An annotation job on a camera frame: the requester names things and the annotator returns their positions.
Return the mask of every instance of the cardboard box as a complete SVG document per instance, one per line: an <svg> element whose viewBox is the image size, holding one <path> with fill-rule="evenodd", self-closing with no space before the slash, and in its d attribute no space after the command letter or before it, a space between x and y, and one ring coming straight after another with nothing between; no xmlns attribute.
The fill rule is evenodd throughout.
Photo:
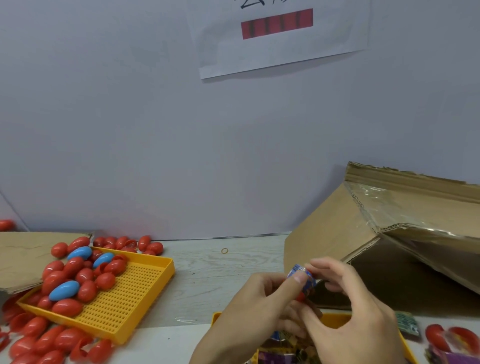
<svg viewBox="0 0 480 364"><path fill-rule="evenodd" d="M480 316L480 186L350 162L286 238L285 272L320 256L350 262L395 310ZM324 288L312 300L349 309Z"/></svg>
<svg viewBox="0 0 480 364"><path fill-rule="evenodd" d="M0 232L0 291L21 292L42 282L45 266L55 260L50 254L59 242L70 244L80 236L71 232Z"/></svg>

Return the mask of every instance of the white wall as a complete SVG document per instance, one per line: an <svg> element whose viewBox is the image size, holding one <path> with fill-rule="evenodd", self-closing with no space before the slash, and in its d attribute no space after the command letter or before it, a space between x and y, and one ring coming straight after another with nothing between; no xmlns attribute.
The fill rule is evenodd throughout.
<svg viewBox="0 0 480 364"><path fill-rule="evenodd" d="M32 229L188 239L288 231L349 159L480 182L479 14L372 0L366 51L202 82L183 1L7 1L0 189Z"/></svg>

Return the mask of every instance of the fingernail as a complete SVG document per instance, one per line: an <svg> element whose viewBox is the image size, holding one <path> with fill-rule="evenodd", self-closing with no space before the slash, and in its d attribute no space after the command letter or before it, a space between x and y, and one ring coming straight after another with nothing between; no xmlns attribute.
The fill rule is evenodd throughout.
<svg viewBox="0 0 480 364"><path fill-rule="evenodd" d="M292 277L295 281L297 281L301 285L304 285L307 282L307 278L308 278L305 272L295 272L295 274Z"/></svg>

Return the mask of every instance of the paper sign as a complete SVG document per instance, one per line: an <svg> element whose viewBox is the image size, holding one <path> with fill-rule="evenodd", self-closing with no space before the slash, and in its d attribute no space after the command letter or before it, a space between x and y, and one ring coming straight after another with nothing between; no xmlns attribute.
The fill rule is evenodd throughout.
<svg viewBox="0 0 480 364"><path fill-rule="evenodd" d="M187 0L202 79L364 49L370 0Z"/></svg>

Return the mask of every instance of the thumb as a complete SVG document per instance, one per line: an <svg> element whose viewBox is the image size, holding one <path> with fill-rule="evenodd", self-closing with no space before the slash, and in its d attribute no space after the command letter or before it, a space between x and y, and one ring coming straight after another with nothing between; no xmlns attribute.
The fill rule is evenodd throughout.
<svg viewBox="0 0 480 364"><path fill-rule="evenodd" d="M278 308L279 312L300 294L303 286L307 283L308 276L305 272L295 272L291 277L288 277L280 287L273 292L269 298L274 302L273 305Z"/></svg>

